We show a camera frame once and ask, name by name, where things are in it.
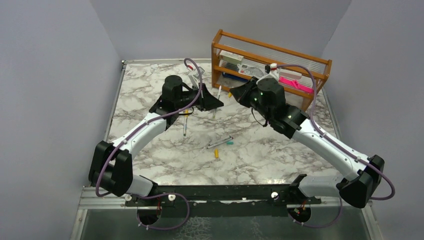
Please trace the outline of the grey pen green end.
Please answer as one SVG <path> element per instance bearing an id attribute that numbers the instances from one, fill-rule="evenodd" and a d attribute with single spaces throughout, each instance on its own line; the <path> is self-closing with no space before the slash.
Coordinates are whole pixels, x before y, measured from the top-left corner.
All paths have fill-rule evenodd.
<path id="1" fill-rule="evenodd" d="M 225 144 L 227 142 L 231 142 L 233 139 L 234 138 L 232 136 L 228 136 L 228 137 L 219 139 L 219 140 L 217 140 L 215 142 L 212 142 L 212 143 L 208 144 L 206 148 L 207 149 L 214 148 L 214 147 L 219 146 L 221 144 Z"/>

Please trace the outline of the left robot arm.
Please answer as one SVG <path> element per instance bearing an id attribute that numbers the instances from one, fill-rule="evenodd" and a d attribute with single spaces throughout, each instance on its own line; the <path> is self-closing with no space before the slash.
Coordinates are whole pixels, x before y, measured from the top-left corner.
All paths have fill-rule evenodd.
<path id="1" fill-rule="evenodd" d="M 88 175 L 96 194 L 103 196 L 100 189 L 104 189 L 106 194 L 118 197 L 138 195 L 138 199 L 147 206 L 155 203 L 155 182 L 134 175 L 133 159 L 156 136 L 169 129 L 178 117 L 183 116 L 184 110 L 211 111 L 223 106 L 224 103 L 213 96 L 204 83 L 199 88 L 190 88 L 178 75 L 167 76 L 159 99 L 138 125 L 113 142 L 102 140 L 96 145 Z"/>

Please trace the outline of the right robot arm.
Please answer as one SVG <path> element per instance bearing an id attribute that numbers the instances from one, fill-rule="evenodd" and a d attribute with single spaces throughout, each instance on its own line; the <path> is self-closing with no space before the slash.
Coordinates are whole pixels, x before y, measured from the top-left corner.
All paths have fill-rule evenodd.
<path id="1" fill-rule="evenodd" d="M 381 157 L 355 151 L 323 131 L 307 113 L 286 102 L 284 87 L 273 78 L 252 78 L 230 93 L 240 105 L 264 117 L 273 130 L 308 147 L 339 171 L 338 176 L 297 177 L 288 190 L 292 202 L 335 197 L 356 208 L 366 206 L 382 179 L 385 161 Z"/>

